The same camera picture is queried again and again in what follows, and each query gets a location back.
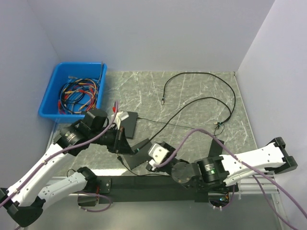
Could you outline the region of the black network switch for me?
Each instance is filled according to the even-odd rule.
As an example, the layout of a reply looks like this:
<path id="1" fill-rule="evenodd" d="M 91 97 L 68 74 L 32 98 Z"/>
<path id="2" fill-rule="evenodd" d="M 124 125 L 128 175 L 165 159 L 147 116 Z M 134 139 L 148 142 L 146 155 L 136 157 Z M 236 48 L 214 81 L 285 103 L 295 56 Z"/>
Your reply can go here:
<path id="1" fill-rule="evenodd" d="M 151 160 L 151 157 L 148 155 L 148 152 L 152 146 L 152 143 L 149 142 L 144 146 L 142 149 L 140 149 L 139 152 L 137 152 L 135 155 L 123 155 L 123 158 L 125 159 L 128 167 L 133 170 L 136 167 L 140 166 L 141 164 Z"/>
<path id="2" fill-rule="evenodd" d="M 125 136 L 127 139 L 133 139 L 137 124 L 138 113 L 128 112 L 129 117 L 121 122 L 121 126 L 125 129 Z"/>

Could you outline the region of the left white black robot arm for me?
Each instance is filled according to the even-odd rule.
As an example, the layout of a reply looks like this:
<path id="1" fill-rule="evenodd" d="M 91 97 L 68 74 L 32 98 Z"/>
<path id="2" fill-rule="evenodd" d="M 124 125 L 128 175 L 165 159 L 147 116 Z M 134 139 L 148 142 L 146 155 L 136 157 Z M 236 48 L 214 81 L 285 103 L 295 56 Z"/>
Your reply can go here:
<path id="1" fill-rule="evenodd" d="M 75 192 L 96 194 L 97 176 L 81 167 L 71 176 L 48 185 L 48 181 L 68 161 L 91 143 L 106 146 L 111 153 L 134 154 L 125 137 L 121 122 L 128 112 L 113 109 L 111 119 L 100 109 L 88 111 L 83 119 L 64 127 L 54 138 L 43 157 L 16 183 L 1 188 L 0 205 L 22 228 L 34 223 L 50 205 Z"/>

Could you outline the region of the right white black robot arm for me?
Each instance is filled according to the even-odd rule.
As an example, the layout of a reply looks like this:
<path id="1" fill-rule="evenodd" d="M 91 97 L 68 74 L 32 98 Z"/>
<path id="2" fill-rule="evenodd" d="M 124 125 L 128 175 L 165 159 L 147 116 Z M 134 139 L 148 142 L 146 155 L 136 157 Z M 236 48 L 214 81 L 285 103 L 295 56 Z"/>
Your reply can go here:
<path id="1" fill-rule="evenodd" d="M 223 141 L 212 141 L 211 151 L 205 158 L 194 162 L 172 158 L 161 166 L 175 148 L 165 142 L 154 143 L 150 148 L 146 170 L 167 173 L 176 183 L 183 187 L 197 188 L 202 191 L 223 193 L 242 179 L 258 173 L 281 174 L 297 168 L 293 156 L 290 156 L 281 137 L 273 139 L 266 146 L 236 154 L 222 154 Z"/>

